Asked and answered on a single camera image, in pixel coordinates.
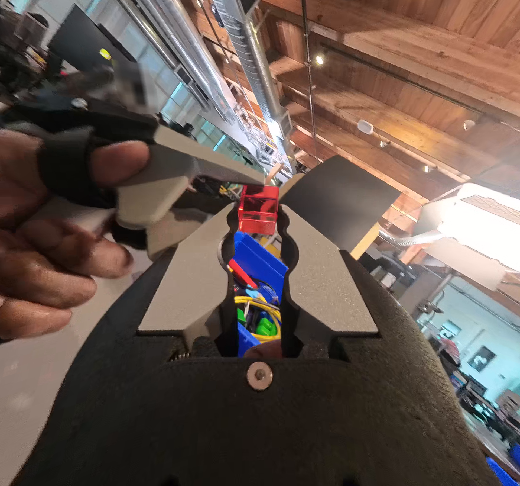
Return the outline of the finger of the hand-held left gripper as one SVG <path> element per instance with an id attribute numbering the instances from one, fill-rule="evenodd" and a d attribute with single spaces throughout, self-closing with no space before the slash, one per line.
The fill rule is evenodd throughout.
<path id="1" fill-rule="evenodd" d="M 158 222 L 147 227 L 147 255 L 156 260 L 170 248 L 177 248 L 188 240 L 188 246 L 199 246 L 205 242 L 219 244 L 229 233 L 228 215 L 233 204 L 227 205 L 215 215 L 198 209 L 173 209 Z"/>
<path id="2" fill-rule="evenodd" d="M 124 228 L 159 222 L 198 176 L 220 182 L 263 186 L 265 176 L 237 160 L 159 126 L 146 167 L 116 189 L 116 221 Z"/>

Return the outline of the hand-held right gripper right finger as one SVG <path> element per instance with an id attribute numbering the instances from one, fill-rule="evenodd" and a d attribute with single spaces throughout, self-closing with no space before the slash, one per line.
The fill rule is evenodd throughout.
<path id="1" fill-rule="evenodd" d="M 379 334 L 340 249 L 286 205 L 279 207 L 281 260 L 287 266 L 281 299 L 281 347 L 329 349 L 338 338 Z"/>

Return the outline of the person's left hand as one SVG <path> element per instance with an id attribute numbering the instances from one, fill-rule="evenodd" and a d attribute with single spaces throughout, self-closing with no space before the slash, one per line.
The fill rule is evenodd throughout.
<path id="1" fill-rule="evenodd" d="M 134 259 L 105 238 L 58 219 L 32 220 L 47 201 L 41 139 L 1 130 L 1 342 L 61 330 L 96 293 L 95 278 L 119 279 Z"/>

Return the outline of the green plastic block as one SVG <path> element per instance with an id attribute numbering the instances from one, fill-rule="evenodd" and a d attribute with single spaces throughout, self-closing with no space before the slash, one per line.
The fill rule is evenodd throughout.
<path id="1" fill-rule="evenodd" d="M 261 308 L 252 307 L 248 309 L 247 314 L 244 312 L 245 329 L 250 333 L 256 333 L 258 324 L 262 319 L 269 319 L 269 314 Z"/>

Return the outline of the blue plastic bin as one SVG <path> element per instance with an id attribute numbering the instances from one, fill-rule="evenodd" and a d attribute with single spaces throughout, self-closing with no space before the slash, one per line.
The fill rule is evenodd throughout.
<path id="1" fill-rule="evenodd" d="M 238 356 L 243 357 L 251 348 L 280 339 L 282 320 L 280 305 L 287 267 L 257 240 L 240 231 L 235 233 L 233 259 L 255 281 L 258 289 L 244 287 L 233 277 L 233 292 L 238 321 Z M 244 312 L 258 307 L 269 314 L 262 319 L 256 333 L 245 327 Z"/>

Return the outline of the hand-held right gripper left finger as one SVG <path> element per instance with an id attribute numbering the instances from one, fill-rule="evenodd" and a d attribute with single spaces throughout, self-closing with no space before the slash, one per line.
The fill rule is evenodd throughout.
<path id="1" fill-rule="evenodd" d="M 237 350 L 237 314 L 232 300 L 236 206 L 228 205 L 200 224 L 176 247 L 138 327 L 139 334 L 181 337 L 186 348 L 206 336 Z"/>

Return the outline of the black computer monitor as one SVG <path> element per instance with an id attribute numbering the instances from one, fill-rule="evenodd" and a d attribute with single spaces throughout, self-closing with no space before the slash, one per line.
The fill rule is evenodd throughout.
<path id="1" fill-rule="evenodd" d="M 106 27 L 95 24 L 76 4 L 50 38 L 47 50 L 81 72 L 110 67 L 114 62 L 137 62 Z"/>

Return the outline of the red marker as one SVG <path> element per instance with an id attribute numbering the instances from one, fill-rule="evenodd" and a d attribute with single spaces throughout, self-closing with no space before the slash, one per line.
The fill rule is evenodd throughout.
<path id="1" fill-rule="evenodd" d="M 251 279 L 251 277 L 245 272 L 245 270 L 235 261 L 235 259 L 231 259 L 228 263 L 228 268 L 231 271 L 234 279 L 237 280 L 244 287 L 249 287 L 251 289 L 258 289 L 258 285 L 255 281 Z"/>

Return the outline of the red transparent cube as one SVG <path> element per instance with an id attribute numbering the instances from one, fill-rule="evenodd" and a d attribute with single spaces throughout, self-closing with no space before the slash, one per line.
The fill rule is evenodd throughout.
<path id="1" fill-rule="evenodd" d="M 279 187 L 244 185 L 238 207 L 239 231 L 273 235 L 277 227 Z"/>

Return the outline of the silver ceiling duct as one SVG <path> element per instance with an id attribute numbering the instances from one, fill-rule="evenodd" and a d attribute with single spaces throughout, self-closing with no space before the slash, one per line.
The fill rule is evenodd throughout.
<path id="1" fill-rule="evenodd" d="M 180 0 L 117 0 L 153 48 L 198 101 L 205 116 L 216 118 L 242 141 L 258 162 L 268 162 L 252 126 L 244 125 L 239 105 Z"/>
<path id="2" fill-rule="evenodd" d="M 280 104 L 264 48 L 255 31 L 254 10 L 260 0 L 213 0 L 217 12 L 257 99 L 271 136 L 286 142 L 293 128 L 288 112 Z"/>

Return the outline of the studio light panel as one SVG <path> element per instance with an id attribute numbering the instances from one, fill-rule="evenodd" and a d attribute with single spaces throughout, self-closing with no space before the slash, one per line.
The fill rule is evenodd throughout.
<path id="1" fill-rule="evenodd" d="M 519 273 L 519 192 L 469 182 L 425 204 L 410 240 L 478 285 L 496 291 Z"/>

